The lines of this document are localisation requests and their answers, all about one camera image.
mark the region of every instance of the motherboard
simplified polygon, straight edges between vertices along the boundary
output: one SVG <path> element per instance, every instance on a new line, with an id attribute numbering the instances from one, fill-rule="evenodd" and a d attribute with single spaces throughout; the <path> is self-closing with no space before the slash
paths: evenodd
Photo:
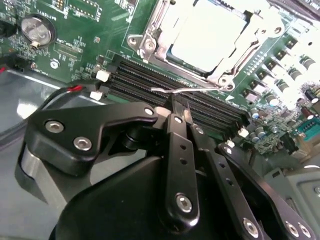
<path id="1" fill-rule="evenodd" d="M 0 0 L 0 54 L 65 83 L 112 82 L 116 102 L 158 106 L 168 91 L 201 88 L 181 95 L 210 136 L 302 159 L 296 138 L 320 133 L 320 31 L 264 0 L 241 2 Z"/>

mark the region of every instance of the black metal bracket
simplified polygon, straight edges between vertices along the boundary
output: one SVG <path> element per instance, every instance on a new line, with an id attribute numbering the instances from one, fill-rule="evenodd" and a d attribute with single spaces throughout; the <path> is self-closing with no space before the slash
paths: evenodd
<path id="1" fill-rule="evenodd" d="M 243 161 L 239 149 L 230 149 L 221 144 L 219 152 L 237 172 L 245 186 L 242 191 L 248 196 L 251 206 L 263 222 L 263 228 L 272 239 L 314 239 L 315 235 L 307 223 Z"/>
<path id="2" fill-rule="evenodd" d="M 153 108 L 142 102 L 40 111 L 29 119 L 25 142 L 37 158 L 79 176 L 91 169 L 112 135 L 157 119 Z"/>
<path id="3" fill-rule="evenodd" d="M 78 179 L 85 178 L 105 150 L 120 156 L 143 149 L 148 157 L 161 158 L 158 216 L 170 232 L 186 233 L 199 222 L 197 165 L 217 186 L 238 239 L 316 239 L 301 217 L 242 162 L 236 147 L 217 147 L 193 123 L 188 102 L 177 95 L 155 109 L 136 102 L 38 112 L 29 120 L 25 142 L 32 155 Z"/>

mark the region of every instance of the cpu socket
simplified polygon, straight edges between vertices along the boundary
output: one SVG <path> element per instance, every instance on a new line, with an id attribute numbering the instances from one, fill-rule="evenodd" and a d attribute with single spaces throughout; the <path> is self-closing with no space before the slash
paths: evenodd
<path id="1" fill-rule="evenodd" d="M 128 45 L 146 63 L 204 87 L 235 88 L 233 79 L 268 38 L 285 30 L 269 4 L 233 0 L 158 0 L 143 34 Z"/>

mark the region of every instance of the screw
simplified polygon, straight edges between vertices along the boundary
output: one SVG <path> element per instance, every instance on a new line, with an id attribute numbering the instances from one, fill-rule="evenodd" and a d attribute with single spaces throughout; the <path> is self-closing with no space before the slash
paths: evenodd
<path id="1" fill-rule="evenodd" d="M 223 148 L 228 154 L 232 154 L 232 150 L 230 149 L 230 148 L 228 148 L 228 147 L 224 147 Z"/>
<path id="2" fill-rule="evenodd" d="M 51 61 L 50 62 L 50 67 L 52 68 L 52 69 L 57 69 L 58 67 L 59 67 L 59 62 L 57 62 L 57 61 Z"/>
<path id="3" fill-rule="evenodd" d="M 198 131 L 198 133 L 200 134 L 204 134 L 205 132 L 200 128 L 200 127 L 196 127 L 196 130 Z"/>
<path id="4" fill-rule="evenodd" d="M 148 39 L 147 41 L 145 41 L 144 47 L 145 47 L 145 49 L 151 51 L 151 50 L 155 49 L 156 46 L 152 42 L 152 40 Z"/>
<path id="5" fill-rule="evenodd" d="M 175 117 L 174 117 L 174 120 L 175 120 L 177 123 L 182 124 L 182 120 L 181 120 L 181 118 L 179 118 L 179 117 L 175 116 Z"/>
<path id="6" fill-rule="evenodd" d="M 300 222 L 298 222 L 298 225 L 299 225 L 300 229 L 302 230 L 302 233 L 310 239 L 311 234 L 310 234 L 309 230 L 305 226 L 303 226 Z"/>
<path id="7" fill-rule="evenodd" d="M 255 239 L 259 237 L 259 231 L 256 225 L 247 218 L 243 218 L 243 225 L 246 231 Z"/>
<path id="8" fill-rule="evenodd" d="M 319 197 L 320 197 L 320 186 L 315 187 L 315 188 L 314 188 L 314 191 L 315 191 L 315 193 L 316 193 L 317 195 L 319 195 Z"/>
<path id="9" fill-rule="evenodd" d="M 63 126 L 63 124 L 61 122 L 58 121 L 47 121 L 45 123 L 45 128 L 50 132 L 50 133 L 54 133 L 54 134 L 58 134 L 61 133 L 65 127 Z"/>
<path id="10" fill-rule="evenodd" d="M 191 201 L 184 195 L 178 195 L 176 197 L 176 204 L 184 213 L 190 213 L 192 210 Z"/>
<path id="11" fill-rule="evenodd" d="M 299 237 L 299 232 L 298 230 L 296 229 L 295 226 L 293 226 L 290 222 L 285 222 L 286 223 L 286 227 L 289 229 L 290 233 L 295 236 L 295 237 Z"/>
<path id="12" fill-rule="evenodd" d="M 76 137 L 73 140 L 73 145 L 81 151 L 89 151 L 92 147 L 91 141 L 84 136 Z"/>
<path id="13" fill-rule="evenodd" d="M 31 63 L 30 68 L 31 69 L 36 69 L 37 68 L 37 64 L 35 62 Z"/>
<path id="14" fill-rule="evenodd" d="M 149 108 L 145 108 L 144 111 L 145 111 L 146 114 L 148 114 L 150 116 L 154 114 L 154 112 Z"/>

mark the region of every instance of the red wire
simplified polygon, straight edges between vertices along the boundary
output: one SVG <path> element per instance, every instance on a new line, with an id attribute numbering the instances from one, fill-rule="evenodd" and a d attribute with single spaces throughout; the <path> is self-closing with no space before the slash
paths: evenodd
<path id="1" fill-rule="evenodd" d="M 82 86 L 77 85 L 77 86 L 69 87 L 68 91 L 70 91 L 70 92 L 78 92 L 78 91 L 81 91 L 82 89 L 83 89 Z"/>

